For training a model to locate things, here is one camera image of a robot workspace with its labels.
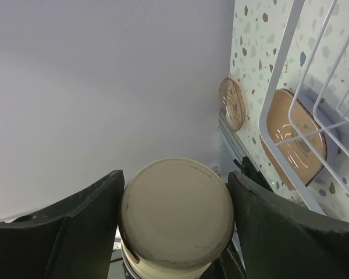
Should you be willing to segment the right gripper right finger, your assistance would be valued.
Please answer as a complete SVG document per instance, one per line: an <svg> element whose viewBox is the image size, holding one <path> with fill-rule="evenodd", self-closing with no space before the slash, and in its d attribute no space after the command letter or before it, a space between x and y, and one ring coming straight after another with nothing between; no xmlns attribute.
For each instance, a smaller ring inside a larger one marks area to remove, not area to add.
<svg viewBox="0 0 349 279"><path fill-rule="evenodd" d="M247 278L349 278L349 222L228 176Z"/></svg>

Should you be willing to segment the cream steel-lined cup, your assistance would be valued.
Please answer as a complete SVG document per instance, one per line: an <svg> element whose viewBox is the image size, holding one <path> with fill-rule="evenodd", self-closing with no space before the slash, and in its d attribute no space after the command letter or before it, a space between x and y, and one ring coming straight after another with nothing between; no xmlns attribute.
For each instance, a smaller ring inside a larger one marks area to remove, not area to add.
<svg viewBox="0 0 349 279"><path fill-rule="evenodd" d="M134 278L200 278L232 239L233 202L206 165L162 159L141 169L124 189L118 227Z"/></svg>

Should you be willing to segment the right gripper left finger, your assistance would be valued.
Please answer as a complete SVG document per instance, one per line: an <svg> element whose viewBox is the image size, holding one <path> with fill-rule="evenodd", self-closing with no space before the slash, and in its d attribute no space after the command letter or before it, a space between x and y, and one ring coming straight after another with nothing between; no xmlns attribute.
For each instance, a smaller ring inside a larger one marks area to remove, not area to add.
<svg viewBox="0 0 349 279"><path fill-rule="evenodd" d="M107 278L123 195L114 170L34 213L0 222L0 278Z"/></svg>

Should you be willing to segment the white wire dish rack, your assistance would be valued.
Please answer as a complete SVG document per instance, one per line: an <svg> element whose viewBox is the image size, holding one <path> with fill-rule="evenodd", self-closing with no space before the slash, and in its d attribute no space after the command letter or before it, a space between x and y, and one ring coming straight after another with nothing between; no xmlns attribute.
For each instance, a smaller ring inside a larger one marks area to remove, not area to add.
<svg viewBox="0 0 349 279"><path fill-rule="evenodd" d="M275 193L309 209L349 221L349 1L275 1L258 35L274 59L259 120L262 146L279 180ZM267 116L275 91L293 93L289 121L322 162L305 185L273 142ZM293 107L306 96L319 129L303 134Z"/></svg>

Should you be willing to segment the brown square panda plate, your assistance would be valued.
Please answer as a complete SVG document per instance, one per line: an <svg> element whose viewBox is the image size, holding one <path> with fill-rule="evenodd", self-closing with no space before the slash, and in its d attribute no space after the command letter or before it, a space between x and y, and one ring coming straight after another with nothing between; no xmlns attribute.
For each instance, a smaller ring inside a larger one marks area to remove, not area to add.
<svg viewBox="0 0 349 279"><path fill-rule="evenodd" d="M279 145L278 148L301 181L305 185L308 185L322 170L323 164L290 124L289 108L292 99L293 93L286 89L275 91L272 104L268 111L267 129L269 136L275 143L280 143L291 138L295 139L294 141ZM303 134L319 129L319 125L315 122L310 112L313 106L313 102L304 96L300 100L297 100L293 107L295 125Z"/></svg>

